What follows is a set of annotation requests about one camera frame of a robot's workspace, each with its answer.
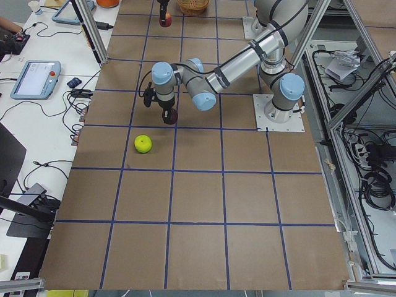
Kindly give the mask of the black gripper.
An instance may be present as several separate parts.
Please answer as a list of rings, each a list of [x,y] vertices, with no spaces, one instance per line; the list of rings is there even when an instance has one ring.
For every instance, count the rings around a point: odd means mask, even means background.
[[[160,10],[159,10],[160,15],[167,13],[168,2],[169,0],[158,0],[158,3],[160,5]],[[169,121],[169,116],[171,116],[175,112],[174,103],[175,103],[174,100],[158,101],[159,106],[163,110],[162,118],[164,123],[167,123]]]

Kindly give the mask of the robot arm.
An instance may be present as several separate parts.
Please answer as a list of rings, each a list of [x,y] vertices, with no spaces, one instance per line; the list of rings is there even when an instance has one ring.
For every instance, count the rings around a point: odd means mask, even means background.
[[[184,85],[192,102],[200,111],[216,104],[216,96],[252,68],[259,69],[261,79],[273,92],[265,106],[266,117],[275,123],[285,123],[296,102],[303,96],[303,79],[286,68],[284,50],[302,31],[308,17],[307,1],[254,1],[256,19],[263,27],[246,47],[220,66],[204,72],[198,58],[181,63],[157,62],[151,70],[152,82],[145,89],[144,105],[153,102],[162,108],[163,122],[178,120],[174,109],[174,88]]]

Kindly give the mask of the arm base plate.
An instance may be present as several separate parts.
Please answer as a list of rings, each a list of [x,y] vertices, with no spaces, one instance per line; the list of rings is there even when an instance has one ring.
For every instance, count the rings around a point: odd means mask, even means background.
[[[258,37],[264,30],[257,17],[242,17],[244,39],[251,40]]]
[[[298,101],[292,110],[280,111],[273,106],[272,94],[253,94],[257,130],[261,132],[305,132]]]

